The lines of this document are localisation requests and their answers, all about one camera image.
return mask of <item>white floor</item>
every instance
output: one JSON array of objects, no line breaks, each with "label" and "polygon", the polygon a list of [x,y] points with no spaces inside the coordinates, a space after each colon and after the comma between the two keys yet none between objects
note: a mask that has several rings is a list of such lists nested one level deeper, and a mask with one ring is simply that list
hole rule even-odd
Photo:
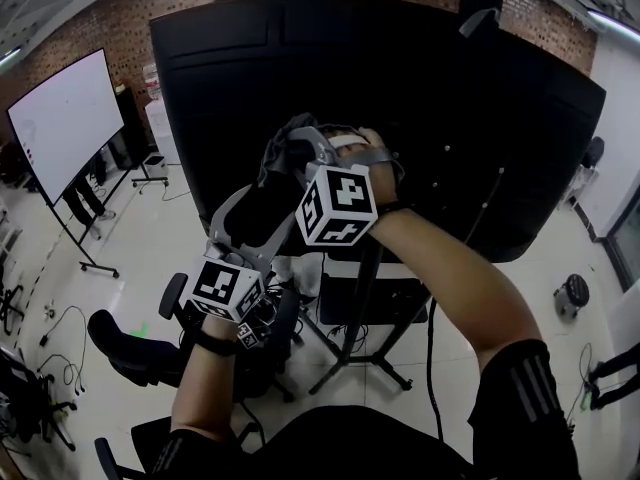
[{"label": "white floor", "polygon": [[[167,196],[186,190],[182,170],[172,167]],[[61,228],[38,194],[2,192],[13,220],[24,228],[15,247],[18,263],[7,284],[13,286],[19,279],[25,286],[21,307],[30,299],[18,337],[18,346],[30,367],[38,367],[51,353],[63,354],[78,364],[81,360],[84,333],[78,314],[65,318],[51,334],[45,349],[38,346],[40,338],[52,325],[43,318],[44,305],[51,300],[58,315],[72,304],[82,308],[87,318],[105,308],[124,331],[146,331],[149,338],[177,344],[180,327],[175,320],[163,320],[158,315],[158,305],[171,276],[175,272],[188,271],[193,259],[202,254],[206,237],[191,197],[163,202],[163,192],[162,185],[153,184],[139,194],[127,180],[108,204],[118,213],[117,219],[102,226],[101,241],[85,239],[84,244],[94,259],[116,267],[121,274],[119,279],[96,271],[80,271],[77,262],[81,260],[81,254],[67,236],[60,238]],[[66,222],[70,216],[66,204],[61,202],[58,208]],[[82,231],[75,220],[70,226],[76,234]],[[325,268],[330,273],[355,272],[355,265],[339,266],[330,260]],[[584,345],[592,344],[593,361],[608,358],[612,352],[604,311],[621,295],[613,269],[601,247],[591,243],[578,217],[568,210],[554,212],[529,251],[518,261],[499,268],[522,291],[538,320],[551,350],[560,400],[567,412],[581,386],[578,362]],[[574,272],[586,279],[591,301],[574,325],[565,326],[554,313],[552,294]],[[405,274],[403,267],[396,266],[388,269],[385,275]],[[36,289],[30,295],[38,276]],[[372,327],[366,350],[375,350],[388,330],[384,326]],[[15,334],[5,341],[12,345]],[[285,405],[277,392],[248,401],[268,438],[307,409],[328,404],[373,407],[435,435],[435,419],[426,388],[426,324],[413,325],[388,356],[401,375],[413,379],[414,387],[408,392],[400,391],[377,367],[353,366],[345,368],[318,395],[308,395],[309,387],[333,361],[307,329],[302,336],[305,345],[294,352],[283,380],[295,388],[297,401]],[[57,400],[77,399],[78,411],[65,419],[65,427],[75,441],[77,451],[68,452],[57,438],[52,445],[34,439],[28,445],[33,458],[17,458],[25,473],[33,479],[104,478],[93,446],[97,437],[109,439],[120,465],[139,469],[130,429],[169,415],[175,390],[166,386],[140,388],[133,385],[113,370],[90,339],[82,372],[86,393],[76,397],[73,386],[64,385],[63,367],[63,361],[53,360],[45,371],[56,376]],[[469,460],[472,431],[466,420],[473,407],[478,381],[471,348],[438,310],[433,365],[435,394],[445,440]],[[616,379],[611,379],[611,384],[615,382]],[[617,478],[615,465],[620,427],[617,405],[596,413],[583,412],[578,400],[573,417],[576,422],[574,441],[583,478]],[[238,408],[234,426],[239,429],[245,421],[246,416]],[[252,436],[246,448],[255,446],[257,440]]]}]

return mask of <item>black tripod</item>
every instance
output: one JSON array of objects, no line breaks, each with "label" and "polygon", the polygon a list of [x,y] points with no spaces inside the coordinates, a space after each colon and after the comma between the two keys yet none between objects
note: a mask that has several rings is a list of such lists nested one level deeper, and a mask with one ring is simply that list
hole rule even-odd
[{"label": "black tripod", "polygon": [[384,248],[378,242],[371,237],[365,237],[363,240],[367,240],[364,251],[362,252],[362,260],[360,262],[360,270],[358,271],[358,281],[356,283],[356,291],[353,299],[355,311],[351,322],[347,325],[345,333],[344,343],[342,349],[338,347],[333,341],[331,341],[325,334],[318,329],[316,324],[313,323],[311,318],[306,312],[300,313],[300,318],[304,321],[305,325],[320,338],[320,340],[329,348],[329,350],[336,356],[338,360],[331,369],[322,377],[310,390],[309,393],[315,395],[320,388],[326,384],[336,373],[338,373],[344,366],[354,363],[371,363],[382,368],[393,380],[395,380],[404,391],[411,389],[412,380],[402,378],[398,372],[395,371],[393,366],[387,361],[385,356],[393,348],[393,346],[402,337],[405,331],[418,317],[423,310],[424,305],[420,304],[419,308],[414,313],[408,313],[403,319],[398,321],[391,331],[391,334],[384,341],[382,346],[373,354],[368,356],[353,356],[351,352],[358,337],[358,331],[364,320],[367,306],[369,304],[369,297],[371,295],[371,289],[373,283],[376,280],[378,274],[378,267],[380,266],[380,260],[382,259],[382,252]]}]

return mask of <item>forearm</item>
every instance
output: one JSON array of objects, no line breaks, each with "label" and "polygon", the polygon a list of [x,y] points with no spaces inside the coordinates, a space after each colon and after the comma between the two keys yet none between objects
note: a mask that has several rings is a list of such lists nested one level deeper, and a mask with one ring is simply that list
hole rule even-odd
[{"label": "forearm", "polygon": [[[202,330],[221,340],[236,341],[237,325],[207,316]],[[199,345],[193,347],[173,402],[171,428],[188,428],[216,441],[230,435],[235,356],[222,357]]]},{"label": "forearm", "polygon": [[410,210],[385,215],[371,235],[427,286],[479,358],[510,342],[540,337],[526,302],[509,279],[419,215]]}]

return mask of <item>whiteboard stand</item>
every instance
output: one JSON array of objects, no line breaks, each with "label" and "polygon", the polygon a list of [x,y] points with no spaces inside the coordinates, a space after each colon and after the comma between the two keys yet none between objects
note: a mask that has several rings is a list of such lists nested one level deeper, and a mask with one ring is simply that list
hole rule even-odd
[{"label": "whiteboard stand", "polygon": [[140,167],[142,167],[142,172],[144,173],[144,178],[134,178],[131,181],[133,182],[133,188],[136,188],[138,186],[138,183],[151,183],[152,181],[161,181],[165,187],[169,186],[169,178],[167,178],[166,176],[162,176],[160,178],[150,178],[149,177],[149,173],[147,172],[147,170],[144,167],[144,160],[142,161],[142,163],[140,164]]},{"label": "whiteboard stand", "polygon": [[56,212],[56,209],[53,207],[53,205],[49,204],[47,202],[47,205],[49,206],[49,209],[51,210],[51,212],[53,213],[53,215],[55,215],[56,219],[58,219],[58,222],[60,223],[60,225],[62,226],[62,229],[65,230],[65,232],[67,233],[67,235],[69,235],[69,238],[71,238],[71,241],[76,244],[76,247],[78,249],[80,249],[80,252],[82,254],[85,255],[85,257],[89,260],[89,263],[84,262],[84,261],[80,261],[80,269],[83,272],[86,272],[87,268],[95,268],[97,270],[106,270],[107,272],[111,272],[111,275],[113,277],[115,277],[116,279],[118,279],[120,277],[120,273],[115,269],[115,268],[111,268],[111,267],[105,267],[103,265],[98,265],[91,256],[89,256],[89,254],[87,253],[87,251],[85,251],[82,248],[82,245],[80,245],[80,242],[78,240],[76,240],[76,238],[73,236],[73,234],[71,233],[71,231],[69,231],[69,228],[67,227],[67,225],[62,221],[62,219],[60,218],[60,215],[58,215],[58,212]]},{"label": "whiteboard stand", "polygon": [[[104,201],[102,201],[102,204],[106,206],[106,204],[109,202],[109,199],[111,199],[111,196],[113,196],[113,194],[115,193],[116,190],[118,190],[118,187],[121,185],[121,183],[125,180],[125,178],[129,175],[129,173],[131,172],[131,169],[127,169],[124,174],[122,176],[120,176],[120,179],[118,180],[118,182],[115,184],[115,186],[111,189],[111,192],[109,192],[107,194],[107,197],[105,197]],[[96,219],[98,218],[97,215],[93,216],[93,220],[91,221],[91,225],[89,225],[87,227],[87,229],[84,230],[84,233],[82,233],[82,236],[80,237],[80,240],[76,240],[76,237],[73,236],[73,234],[71,233],[71,231],[69,231],[69,228],[67,228],[66,224],[62,221],[62,219],[60,218],[60,216],[58,215],[58,213],[56,212],[56,209],[54,208],[54,205],[51,204],[49,202],[49,199],[47,197],[44,198],[45,201],[47,202],[47,206],[51,209],[51,211],[53,212],[53,214],[55,215],[56,219],[58,219],[58,222],[60,223],[60,225],[62,226],[62,228],[65,230],[65,232],[67,233],[67,235],[69,235],[69,237],[71,238],[71,240],[73,241],[74,244],[76,244],[76,247],[78,249],[80,249],[80,252],[82,254],[85,255],[85,257],[89,260],[89,263],[84,262],[84,261],[80,261],[80,269],[83,272],[86,272],[88,268],[95,268],[96,270],[105,270],[107,272],[111,272],[111,275],[118,279],[120,277],[120,272],[118,272],[115,268],[112,267],[105,267],[103,265],[98,265],[93,258],[91,258],[91,256],[89,256],[89,254],[87,253],[87,251],[85,251],[82,247],[82,241],[84,240],[84,237],[87,236],[87,233],[89,233],[89,228],[91,226],[93,226],[93,223],[96,221]]]}]

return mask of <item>wrist strap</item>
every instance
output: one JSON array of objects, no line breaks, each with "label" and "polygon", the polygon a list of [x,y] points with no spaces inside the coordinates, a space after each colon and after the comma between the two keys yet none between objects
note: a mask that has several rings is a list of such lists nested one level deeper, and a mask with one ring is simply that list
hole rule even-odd
[{"label": "wrist strap", "polygon": [[399,210],[412,209],[414,205],[407,204],[404,201],[394,201],[393,203],[383,204],[378,206],[376,209],[378,210],[378,218],[383,215],[391,212],[397,212]]},{"label": "wrist strap", "polygon": [[196,335],[196,343],[209,352],[218,354],[222,357],[229,357],[236,353],[236,342],[229,340],[219,340],[213,336],[209,336],[202,329],[198,330]]}]

